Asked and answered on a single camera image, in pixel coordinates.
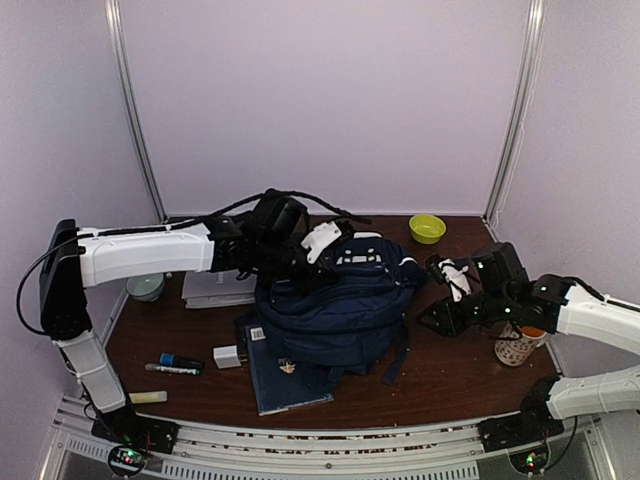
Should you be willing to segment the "right aluminium frame post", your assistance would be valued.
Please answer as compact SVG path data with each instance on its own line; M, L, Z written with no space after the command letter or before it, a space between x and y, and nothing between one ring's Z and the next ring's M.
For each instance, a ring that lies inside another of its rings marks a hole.
M485 224L491 231L496 231L498 228L500 214L506 205L521 148L521 141L524 137L526 114L532 99L540 59L545 10L545 1L533 0L529 2L527 26L514 100L498 168L483 216Z

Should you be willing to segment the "pale green ceramic bowl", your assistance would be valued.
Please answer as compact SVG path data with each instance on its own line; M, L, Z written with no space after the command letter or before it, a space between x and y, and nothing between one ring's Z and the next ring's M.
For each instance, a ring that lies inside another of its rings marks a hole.
M143 275L129 278L125 283L125 289L134 300L154 302L159 299L164 283L163 274Z

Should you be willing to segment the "white marker pen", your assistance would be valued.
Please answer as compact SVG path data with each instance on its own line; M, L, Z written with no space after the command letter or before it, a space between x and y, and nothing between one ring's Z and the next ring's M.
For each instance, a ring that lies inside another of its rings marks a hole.
M159 372L159 373L177 374L177 375L199 376L201 374L201 370L196 368L183 368L183 367L167 366L167 365L152 364L152 363L146 364L144 366L144 369L149 372Z

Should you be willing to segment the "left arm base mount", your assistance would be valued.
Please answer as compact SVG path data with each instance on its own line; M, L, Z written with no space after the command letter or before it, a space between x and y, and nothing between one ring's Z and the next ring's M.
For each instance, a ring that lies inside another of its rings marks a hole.
M92 403L94 410L91 434L113 443L133 447L142 452L171 454L179 433L177 423L141 416L127 400L121 408L102 412Z

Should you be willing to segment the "grey hardcover book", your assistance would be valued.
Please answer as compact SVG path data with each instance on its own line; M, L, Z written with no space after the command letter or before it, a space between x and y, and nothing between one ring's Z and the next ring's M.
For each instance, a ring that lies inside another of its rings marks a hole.
M237 271L188 272L181 298L188 309L207 309L252 304L256 277L237 279Z

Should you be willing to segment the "white power adapter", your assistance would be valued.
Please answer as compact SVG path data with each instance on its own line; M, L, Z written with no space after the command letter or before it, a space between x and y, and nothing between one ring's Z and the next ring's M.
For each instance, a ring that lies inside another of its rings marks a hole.
M248 361L247 353L238 344L214 347L212 358L220 370L239 368Z

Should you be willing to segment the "front aluminium rail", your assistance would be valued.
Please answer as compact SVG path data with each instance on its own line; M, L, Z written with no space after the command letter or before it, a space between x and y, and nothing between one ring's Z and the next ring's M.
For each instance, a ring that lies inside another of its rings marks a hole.
M515 462L551 448L545 479L616 479L601 423L567 421L539 444L489 452L476 419L417 426L283 430L181 421L171 453L154 453L145 479L520 479Z

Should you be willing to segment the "patterned mug orange inside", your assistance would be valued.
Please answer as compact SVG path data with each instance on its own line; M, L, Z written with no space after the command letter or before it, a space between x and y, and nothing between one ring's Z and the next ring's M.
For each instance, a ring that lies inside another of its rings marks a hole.
M543 330L507 323L494 343L494 354L502 364L518 367L547 340L548 333Z

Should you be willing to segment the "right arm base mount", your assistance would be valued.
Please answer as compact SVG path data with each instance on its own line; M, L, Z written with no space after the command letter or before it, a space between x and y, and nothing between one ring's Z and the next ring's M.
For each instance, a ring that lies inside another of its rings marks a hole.
M515 414L491 417L478 424L486 453L542 441L564 432L562 420L552 417L546 405L552 386L560 379L551 376L535 382Z

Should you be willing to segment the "navy blue student backpack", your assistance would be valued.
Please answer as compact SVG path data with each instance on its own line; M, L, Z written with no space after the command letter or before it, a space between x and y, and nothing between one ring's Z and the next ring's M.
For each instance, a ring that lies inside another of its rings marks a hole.
M327 258L334 284L308 293L291 280L257 286L257 317L269 349L291 360L313 392L332 392L347 373L366 375L389 350L390 386L409 353L405 313L428 273L402 245L360 232Z

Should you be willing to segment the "lime green bowl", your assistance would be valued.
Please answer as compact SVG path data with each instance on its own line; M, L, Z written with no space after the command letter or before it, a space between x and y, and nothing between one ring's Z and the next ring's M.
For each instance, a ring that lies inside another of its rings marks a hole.
M433 215L414 215L409 220L412 239L420 244L438 243L447 231L445 222Z

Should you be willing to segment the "pale yellow eraser stick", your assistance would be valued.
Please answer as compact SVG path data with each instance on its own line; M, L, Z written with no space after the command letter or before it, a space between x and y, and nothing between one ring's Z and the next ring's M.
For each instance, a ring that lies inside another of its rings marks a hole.
M130 393L129 397L133 404L163 403L168 400L168 393L166 391L137 392Z

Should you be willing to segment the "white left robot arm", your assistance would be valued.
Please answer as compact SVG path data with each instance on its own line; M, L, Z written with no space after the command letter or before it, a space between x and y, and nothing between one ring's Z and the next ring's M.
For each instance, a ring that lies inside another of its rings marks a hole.
M329 221L295 239L296 226L295 220L259 223L253 214L115 230L79 229L72 219L57 225L39 278L41 327L69 361L108 434L133 444L157 429L136 414L94 334L86 289L174 272L237 270L313 287L334 278L322 255L346 230Z

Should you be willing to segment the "blue cap black marker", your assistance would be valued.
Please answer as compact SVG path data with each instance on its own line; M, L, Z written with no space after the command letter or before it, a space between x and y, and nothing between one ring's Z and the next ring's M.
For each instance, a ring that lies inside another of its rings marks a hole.
M203 370L205 363L200 360L181 357L175 354L162 353L159 357L159 363L163 366Z

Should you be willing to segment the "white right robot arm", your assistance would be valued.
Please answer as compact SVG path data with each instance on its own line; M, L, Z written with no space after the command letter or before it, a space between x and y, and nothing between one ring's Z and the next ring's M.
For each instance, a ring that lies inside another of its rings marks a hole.
M629 355L639 353L639 307L596 290L576 276L529 277L515 247L499 242L468 259L433 255L430 276L450 290L419 316L421 325L443 337L472 326L508 323L534 327L553 338L578 338ZM639 407L639 367L601 369L582 377L561 375L538 382L513 419L519 440L535 440L556 420Z

